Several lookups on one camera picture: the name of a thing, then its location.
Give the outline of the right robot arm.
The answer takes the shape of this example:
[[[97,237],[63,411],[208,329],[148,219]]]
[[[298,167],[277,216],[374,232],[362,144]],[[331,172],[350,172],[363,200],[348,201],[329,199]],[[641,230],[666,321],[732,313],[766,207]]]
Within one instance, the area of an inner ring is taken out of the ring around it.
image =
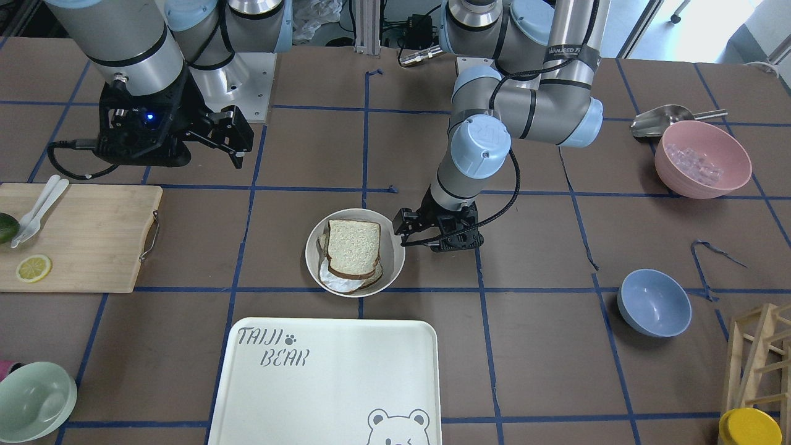
[[[62,175],[88,180],[119,166],[176,168],[187,143],[220,150],[235,168],[254,132],[240,102],[255,99],[242,53],[285,53],[291,1],[48,1],[47,7],[104,78],[95,138],[56,141],[48,158]],[[69,172],[56,150],[88,150],[108,168]]]

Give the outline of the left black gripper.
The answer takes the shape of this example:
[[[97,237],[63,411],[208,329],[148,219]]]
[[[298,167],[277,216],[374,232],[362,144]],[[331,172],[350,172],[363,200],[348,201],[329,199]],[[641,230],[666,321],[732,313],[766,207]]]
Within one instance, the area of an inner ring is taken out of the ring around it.
[[[477,228],[478,209],[476,203],[463,205],[458,211],[450,211],[438,205],[432,198],[424,198],[419,210],[401,208],[392,220],[394,234],[403,237],[403,247],[426,246],[434,252],[474,250],[484,243]],[[438,228],[439,234],[428,239],[408,240],[407,237],[429,228]]]

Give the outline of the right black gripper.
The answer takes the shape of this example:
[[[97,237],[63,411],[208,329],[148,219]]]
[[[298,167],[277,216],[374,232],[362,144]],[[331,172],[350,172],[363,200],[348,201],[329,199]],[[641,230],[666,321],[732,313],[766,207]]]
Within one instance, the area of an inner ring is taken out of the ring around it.
[[[104,84],[99,99],[96,157],[110,164],[181,167],[187,141],[225,152],[234,168],[252,151],[254,131],[237,105],[206,106],[194,78],[177,78],[161,92],[133,96],[120,81]]]

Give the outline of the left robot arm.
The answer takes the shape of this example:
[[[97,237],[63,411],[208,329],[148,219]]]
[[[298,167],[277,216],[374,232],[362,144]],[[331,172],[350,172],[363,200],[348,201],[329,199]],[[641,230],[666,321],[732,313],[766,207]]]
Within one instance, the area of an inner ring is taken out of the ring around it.
[[[483,244],[476,198],[510,159],[516,139],[586,147],[604,106],[591,95],[608,1],[444,1],[445,53],[486,58],[461,70],[452,91],[447,150],[417,210],[393,220],[403,246],[435,252]]]

